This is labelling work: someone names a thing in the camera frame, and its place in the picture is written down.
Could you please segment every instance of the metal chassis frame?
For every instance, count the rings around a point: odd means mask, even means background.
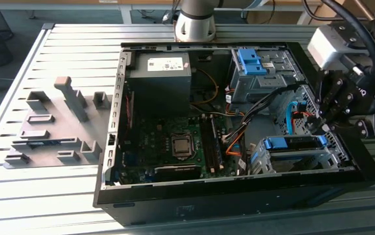
[[[143,44],[123,44],[121,47],[153,48],[147,50],[156,50],[156,48],[187,46],[180,43],[143,43]],[[204,44],[189,44],[189,46],[197,46]],[[297,43],[284,42],[257,42],[257,43],[221,43],[207,44],[227,47],[227,46],[287,46],[293,60],[297,62],[297,66],[307,78],[308,85],[313,92],[316,82],[316,71],[312,67],[309,59]],[[352,158],[355,165],[359,167],[356,171],[335,172],[315,174],[309,177],[305,175],[296,175],[292,173],[283,174],[281,177],[265,177],[259,179],[244,179],[237,181],[212,182],[205,184],[183,184],[169,185],[163,187],[144,187],[144,188],[121,188],[107,189],[100,188],[101,181],[101,166],[97,170],[96,188],[93,206],[103,208],[105,212],[124,225],[139,225],[151,221],[145,221],[145,216],[140,215],[145,211],[161,208],[161,213],[165,214],[164,219],[155,218],[152,222],[167,222],[175,219],[183,220],[184,217],[175,215],[172,207],[181,205],[200,205],[203,200],[219,201],[221,205],[229,204],[232,200],[237,202],[235,210],[232,207],[220,206],[217,210],[215,207],[208,208],[213,210],[211,213],[193,214],[185,219],[211,218],[216,216],[231,216],[239,214],[252,214],[261,212],[271,212],[277,210],[285,210],[291,208],[307,208],[313,207],[332,198],[340,196],[346,192],[366,188],[375,184],[375,161],[362,143],[362,140],[352,137],[337,135],[337,138],[347,150],[348,156]],[[288,208],[276,209],[259,209],[251,211],[251,205],[260,208],[259,202],[264,199],[276,196],[287,196],[287,190],[293,191],[303,188],[299,200],[293,201]],[[305,195],[307,190],[316,190],[312,195]],[[253,200],[239,200],[240,196]],[[131,214],[136,213],[136,220],[132,220]]]

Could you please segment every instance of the motherboard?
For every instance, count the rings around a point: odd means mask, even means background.
[[[220,145],[223,116],[141,119],[136,148],[123,154],[121,184],[235,175],[236,159]]]

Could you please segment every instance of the table leg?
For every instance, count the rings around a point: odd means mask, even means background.
[[[315,12],[316,11],[316,6],[309,6],[309,10],[312,11],[312,12]],[[300,17],[299,17],[299,20],[297,20],[297,23],[296,24],[303,24],[303,25],[305,25],[305,24],[309,24],[309,22],[311,22],[311,16],[307,14],[307,12],[305,12],[305,10],[303,11],[303,14],[300,15]]]
[[[124,24],[132,24],[131,6],[129,5],[121,5],[120,6],[120,11],[121,11],[121,15],[123,15],[123,22],[124,22]]]
[[[25,12],[27,12],[27,14],[28,14],[28,19],[33,20],[33,19],[36,18],[36,16],[35,16],[35,10],[31,10],[31,11],[25,10]]]

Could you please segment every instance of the aluminum table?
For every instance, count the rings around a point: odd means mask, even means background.
[[[307,47],[312,26],[219,25],[225,42],[295,41]],[[96,165],[4,169],[29,91],[71,76],[81,91],[113,89],[121,42],[171,42],[167,25],[44,26],[0,105],[0,234],[375,234],[375,186],[308,210],[124,228],[92,207]],[[366,143],[375,158],[375,141]]]

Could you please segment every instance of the floor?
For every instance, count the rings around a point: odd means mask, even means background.
[[[15,33],[15,37],[7,42],[13,54],[13,61],[0,67],[0,78],[13,79],[32,47],[33,41],[44,23],[57,24],[121,24],[121,14],[115,10],[72,11],[72,10],[39,10],[35,12],[36,19],[28,19],[27,11],[5,10],[3,15]],[[164,11],[147,13],[148,18],[141,18],[137,11],[132,11],[132,22],[135,24],[153,24],[160,22]],[[217,24],[245,24],[240,18],[240,12],[220,11],[215,14]],[[0,103],[9,88],[11,81],[0,79]]]

